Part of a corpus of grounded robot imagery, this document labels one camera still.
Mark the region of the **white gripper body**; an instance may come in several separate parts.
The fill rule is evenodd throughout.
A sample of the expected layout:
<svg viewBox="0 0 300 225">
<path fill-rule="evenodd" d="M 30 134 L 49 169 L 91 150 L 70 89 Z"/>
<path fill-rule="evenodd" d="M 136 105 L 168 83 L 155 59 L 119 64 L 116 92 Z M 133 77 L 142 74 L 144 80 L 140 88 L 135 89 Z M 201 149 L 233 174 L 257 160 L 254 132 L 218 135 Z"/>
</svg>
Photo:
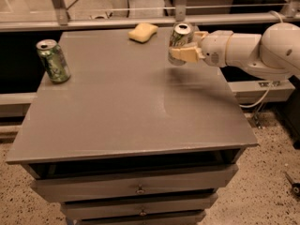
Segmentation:
<svg viewBox="0 0 300 225">
<path fill-rule="evenodd" d="M 226 66 L 226 49 L 232 35 L 233 31 L 217 30 L 202 40 L 203 61 L 207 65 L 218 68 Z"/>
</svg>

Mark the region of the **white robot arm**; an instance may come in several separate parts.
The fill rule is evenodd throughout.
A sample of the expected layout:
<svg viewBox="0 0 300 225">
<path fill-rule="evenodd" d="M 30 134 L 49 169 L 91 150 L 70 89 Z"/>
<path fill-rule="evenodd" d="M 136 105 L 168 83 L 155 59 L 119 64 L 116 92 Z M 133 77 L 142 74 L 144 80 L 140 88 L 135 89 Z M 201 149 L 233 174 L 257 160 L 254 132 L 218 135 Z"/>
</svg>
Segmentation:
<svg viewBox="0 0 300 225">
<path fill-rule="evenodd" d="M 176 66 L 203 60 L 212 67 L 236 67 L 260 79 L 283 81 L 300 74 L 300 27 L 279 22 L 261 35 L 209 33 L 180 22 L 171 33 L 168 59 Z"/>
</svg>

